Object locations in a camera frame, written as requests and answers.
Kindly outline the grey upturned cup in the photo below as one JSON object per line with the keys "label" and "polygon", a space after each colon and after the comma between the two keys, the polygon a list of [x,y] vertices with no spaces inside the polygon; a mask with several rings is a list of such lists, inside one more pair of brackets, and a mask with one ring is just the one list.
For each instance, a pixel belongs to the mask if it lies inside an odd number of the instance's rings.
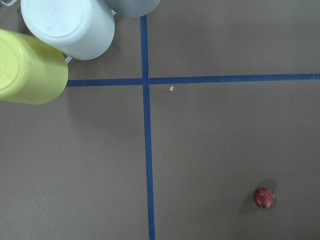
{"label": "grey upturned cup", "polygon": [[106,0],[110,8],[124,17],[139,18],[152,12],[160,0]]}

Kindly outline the white upturned cup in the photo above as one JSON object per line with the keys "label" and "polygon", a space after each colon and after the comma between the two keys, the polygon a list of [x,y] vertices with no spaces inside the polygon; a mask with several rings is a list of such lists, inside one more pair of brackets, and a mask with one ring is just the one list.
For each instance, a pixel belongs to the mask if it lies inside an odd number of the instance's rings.
{"label": "white upturned cup", "polygon": [[115,21],[103,0],[22,0],[20,8],[34,36],[73,59],[95,59],[113,41]]}

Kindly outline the yellow upturned cup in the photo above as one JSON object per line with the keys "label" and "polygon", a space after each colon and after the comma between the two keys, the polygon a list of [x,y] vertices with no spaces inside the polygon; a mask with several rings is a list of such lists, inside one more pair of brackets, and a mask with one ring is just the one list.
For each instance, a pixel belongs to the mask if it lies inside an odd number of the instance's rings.
{"label": "yellow upturned cup", "polygon": [[36,37],[0,31],[0,99],[40,105],[65,89],[68,67],[63,54]]}

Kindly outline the red strawberry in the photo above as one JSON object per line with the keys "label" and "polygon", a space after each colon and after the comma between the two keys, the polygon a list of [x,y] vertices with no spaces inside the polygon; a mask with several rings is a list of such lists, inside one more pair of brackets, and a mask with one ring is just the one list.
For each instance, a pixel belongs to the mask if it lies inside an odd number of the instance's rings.
{"label": "red strawberry", "polygon": [[261,209],[271,208],[275,203],[275,195],[268,188],[259,188],[253,194],[253,200]]}

